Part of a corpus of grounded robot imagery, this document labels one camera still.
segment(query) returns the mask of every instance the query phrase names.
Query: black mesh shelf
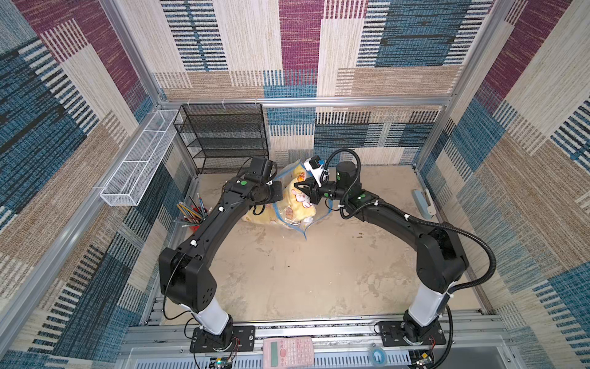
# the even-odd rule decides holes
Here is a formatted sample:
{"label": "black mesh shelf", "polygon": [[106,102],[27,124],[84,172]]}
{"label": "black mesh shelf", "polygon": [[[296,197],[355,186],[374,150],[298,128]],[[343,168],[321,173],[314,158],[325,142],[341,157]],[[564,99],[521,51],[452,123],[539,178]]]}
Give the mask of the black mesh shelf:
{"label": "black mesh shelf", "polygon": [[209,158],[242,158],[246,157],[249,158],[251,156],[265,156],[266,150],[260,149],[243,149],[239,150],[240,154],[237,155],[236,150],[227,150],[227,149],[219,149],[219,150],[201,150],[197,155],[194,156],[195,159],[205,159]]}
{"label": "black mesh shelf", "polygon": [[190,104],[179,115],[176,130],[201,173],[233,173],[251,156],[268,158],[260,104]]}

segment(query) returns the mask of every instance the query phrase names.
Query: mounting plate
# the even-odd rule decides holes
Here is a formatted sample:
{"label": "mounting plate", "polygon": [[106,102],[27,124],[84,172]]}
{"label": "mounting plate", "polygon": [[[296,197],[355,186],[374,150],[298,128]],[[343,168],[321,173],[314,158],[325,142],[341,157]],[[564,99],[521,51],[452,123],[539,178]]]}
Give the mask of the mounting plate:
{"label": "mounting plate", "polygon": [[[379,326],[379,332],[385,333],[385,335],[381,335],[381,341],[383,342],[384,347],[412,346],[404,340],[404,330],[399,327],[402,322],[403,321],[387,321],[378,322],[376,324]],[[444,333],[439,333],[439,331],[442,332],[441,325],[439,322],[436,322],[428,331],[427,337],[434,337],[437,345],[445,345],[447,339],[445,338]],[[430,342],[427,340],[424,344],[430,345]]]}
{"label": "mounting plate", "polygon": [[[240,325],[233,327],[233,336],[240,340],[239,352],[254,350],[254,337],[256,328],[254,325]],[[223,352],[231,352],[235,347],[235,340],[232,339],[230,346]],[[195,329],[192,333],[191,352],[202,354],[207,352],[215,352],[211,347],[210,342],[204,334],[201,334],[200,329]]]}

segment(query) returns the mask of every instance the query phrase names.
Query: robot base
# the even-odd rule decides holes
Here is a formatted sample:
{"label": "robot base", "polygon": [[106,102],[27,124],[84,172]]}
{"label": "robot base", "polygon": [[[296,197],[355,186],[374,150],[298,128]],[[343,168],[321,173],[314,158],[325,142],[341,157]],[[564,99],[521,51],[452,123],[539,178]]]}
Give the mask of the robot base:
{"label": "robot base", "polygon": [[[231,352],[234,350],[234,337],[237,337],[240,340],[239,352],[253,351],[255,329],[256,328],[254,327],[254,325],[234,326],[233,331],[231,333],[232,338],[230,345],[225,350],[222,350],[222,352]],[[216,340],[217,337],[218,336],[213,336],[206,331],[195,329],[192,333],[190,351],[196,354],[202,354],[206,352],[215,352],[216,350],[214,350],[213,347],[219,350],[219,342],[217,342]]]}
{"label": "robot base", "polygon": [[[411,345],[404,339],[404,330],[400,328],[402,323],[403,321],[388,321],[378,322],[376,324],[377,326],[379,326],[379,332],[382,333],[381,341],[383,341],[384,347],[398,347]],[[445,345],[447,343],[447,339],[445,338],[444,333],[441,329],[441,325],[438,321],[435,322],[432,325],[432,327],[428,330],[428,332],[424,335],[426,339],[422,343],[423,345],[431,344],[428,340],[428,337],[430,336],[432,336],[436,340],[437,345]]]}

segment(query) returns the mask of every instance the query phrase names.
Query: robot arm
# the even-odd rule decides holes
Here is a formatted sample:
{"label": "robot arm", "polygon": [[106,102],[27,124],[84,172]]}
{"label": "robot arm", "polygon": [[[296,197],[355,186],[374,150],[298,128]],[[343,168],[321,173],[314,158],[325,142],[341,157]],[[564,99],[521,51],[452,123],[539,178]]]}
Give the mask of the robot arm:
{"label": "robot arm", "polygon": [[416,298],[404,315],[404,338],[408,343],[422,343],[442,314],[449,299],[449,287],[459,281],[469,262],[455,232],[409,222],[404,212],[362,189],[357,167],[352,162],[336,166],[336,181],[321,183],[319,170],[324,166],[318,156],[306,161],[313,177],[298,182],[295,187],[318,204],[322,199],[349,200],[340,206],[348,214],[372,223],[397,236],[417,253],[416,273],[421,281]]}
{"label": "robot arm", "polygon": [[[486,250],[490,256],[490,268],[483,277],[454,286],[469,266],[457,233],[480,244],[483,241],[476,240],[475,236],[448,223],[436,224],[413,218],[378,195],[363,190],[358,156],[348,149],[337,152],[340,151],[351,152],[358,168],[352,162],[340,162],[336,167],[337,180],[328,181],[324,178],[335,153],[327,163],[315,156],[305,162],[306,169],[312,172],[313,177],[296,183],[295,187],[308,195],[314,204],[328,198],[340,200],[342,217],[355,216],[375,224],[399,237],[416,251],[416,272],[421,285],[412,305],[404,314],[402,329],[407,343],[421,344],[437,324],[452,291],[481,284],[491,277],[495,271],[493,253]],[[233,225],[252,206],[282,199],[280,182],[267,183],[269,179],[272,180],[270,172],[273,165],[267,159],[255,157],[243,178],[238,173],[226,182],[216,209],[198,231],[176,250],[165,249],[159,257],[160,288],[165,298],[191,311],[204,327],[208,338],[216,342],[219,348],[227,347],[230,343],[232,320],[215,299],[217,284],[209,266]]]}

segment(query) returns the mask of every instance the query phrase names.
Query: roll of tape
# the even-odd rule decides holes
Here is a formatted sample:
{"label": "roll of tape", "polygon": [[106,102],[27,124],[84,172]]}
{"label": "roll of tape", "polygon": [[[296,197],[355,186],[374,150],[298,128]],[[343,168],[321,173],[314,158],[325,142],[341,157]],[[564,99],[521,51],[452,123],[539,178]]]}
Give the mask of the roll of tape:
{"label": "roll of tape", "polygon": [[369,361],[374,367],[384,367],[387,364],[387,355],[379,347],[373,348],[369,354]]}

